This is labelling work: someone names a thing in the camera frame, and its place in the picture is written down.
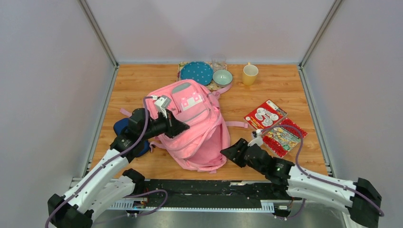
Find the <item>pink student backpack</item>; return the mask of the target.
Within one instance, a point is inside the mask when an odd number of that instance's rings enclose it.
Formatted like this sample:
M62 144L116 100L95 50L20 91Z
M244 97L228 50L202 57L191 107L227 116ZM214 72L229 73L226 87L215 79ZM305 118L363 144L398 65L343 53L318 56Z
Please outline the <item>pink student backpack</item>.
M174 138L161 134L150 138L151 147L167 150L183 168L191 171L215 173L226 163L220 151L230 146L230 126L247 128L239 121L225 121L219 104L219 97L226 89L212 92L194 80L181 80L149 93L142 108L157 118L152 95L171 98L167 110L188 124L190 128Z

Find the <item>red lettered comic book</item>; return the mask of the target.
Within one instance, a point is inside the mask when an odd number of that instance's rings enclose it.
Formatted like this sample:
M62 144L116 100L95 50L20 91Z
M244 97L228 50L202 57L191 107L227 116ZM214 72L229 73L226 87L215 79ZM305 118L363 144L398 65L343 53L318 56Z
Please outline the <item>red lettered comic book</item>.
M263 142L275 156L283 158L300 144L299 132L303 139L308 135L294 121L285 118L280 122L279 127L273 128L263 137Z

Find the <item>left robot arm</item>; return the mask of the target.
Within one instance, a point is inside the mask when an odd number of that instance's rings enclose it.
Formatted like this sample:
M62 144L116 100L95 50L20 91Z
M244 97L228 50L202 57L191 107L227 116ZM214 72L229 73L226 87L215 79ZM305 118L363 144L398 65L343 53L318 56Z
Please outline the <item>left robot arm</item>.
M45 226L90 228L119 199L143 195L144 177L133 169L124 171L112 185L108 182L144 150L147 140L161 134L174 138L189 128L170 110L158 112L157 118L153 119L146 108L135 109L127 120L127 126L93 170L63 195L54 194L49 198L49 216Z

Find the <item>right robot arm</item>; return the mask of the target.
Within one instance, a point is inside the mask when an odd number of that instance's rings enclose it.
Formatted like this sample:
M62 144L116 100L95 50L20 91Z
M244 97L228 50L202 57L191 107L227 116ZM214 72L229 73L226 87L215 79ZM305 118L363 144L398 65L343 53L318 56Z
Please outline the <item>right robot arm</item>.
M319 202L342 211L367 228L378 227L379 218L384 216L382 196L367 179L351 181L318 174L291 161L272 157L243 138L221 150L221 154L237 166L249 166L271 181L271 193L277 199L288 195Z

